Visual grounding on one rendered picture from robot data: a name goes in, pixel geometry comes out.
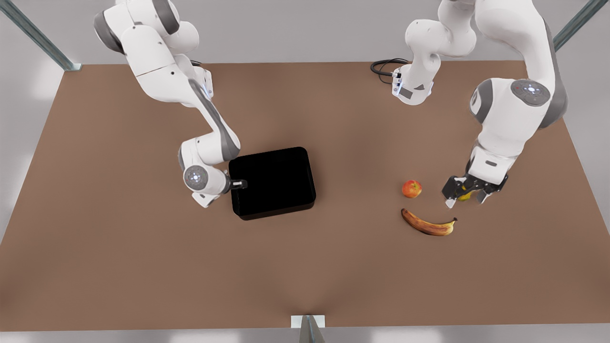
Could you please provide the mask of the ripe brown-spotted banana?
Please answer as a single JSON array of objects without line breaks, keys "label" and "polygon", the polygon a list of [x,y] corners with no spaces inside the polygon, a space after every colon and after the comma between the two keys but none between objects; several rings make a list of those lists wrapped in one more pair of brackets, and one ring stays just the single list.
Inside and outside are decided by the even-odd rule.
[{"label": "ripe brown-spotted banana", "polygon": [[458,221],[457,218],[453,218],[448,223],[429,223],[425,220],[420,219],[419,217],[416,217],[416,215],[414,215],[412,212],[409,212],[405,208],[401,209],[401,215],[405,222],[410,224],[412,228],[429,236],[448,236],[453,232],[455,222]]}]

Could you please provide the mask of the black rectangular tray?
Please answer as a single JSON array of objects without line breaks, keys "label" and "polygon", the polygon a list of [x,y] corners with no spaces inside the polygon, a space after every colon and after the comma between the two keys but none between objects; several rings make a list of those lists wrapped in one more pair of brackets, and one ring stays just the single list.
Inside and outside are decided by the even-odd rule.
[{"label": "black rectangular tray", "polygon": [[231,190],[233,212],[242,220],[311,209],[316,200],[307,150],[301,146],[240,156],[229,176],[247,187]]}]

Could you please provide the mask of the silver frame post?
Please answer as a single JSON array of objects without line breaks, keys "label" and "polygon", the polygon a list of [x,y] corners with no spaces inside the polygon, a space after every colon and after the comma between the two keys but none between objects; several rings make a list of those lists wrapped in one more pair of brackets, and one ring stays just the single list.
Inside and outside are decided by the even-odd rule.
[{"label": "silver frame post", "polygon": [[33,43],[40,47],[63,71],[80,71],[81,63],[70,61],[57,46],[11,0],[0,0],[0,11],[9,18]]},{"label": "silver frame post", "polygon": [[564,46],[609,0],[589,0],[553,38],[555,51]]},{"label": "silver frame post", "polygon": [[326,343],[320,328],[325,328],[324,315],[291,315],[291,328],[299,328],[299,343]]}]

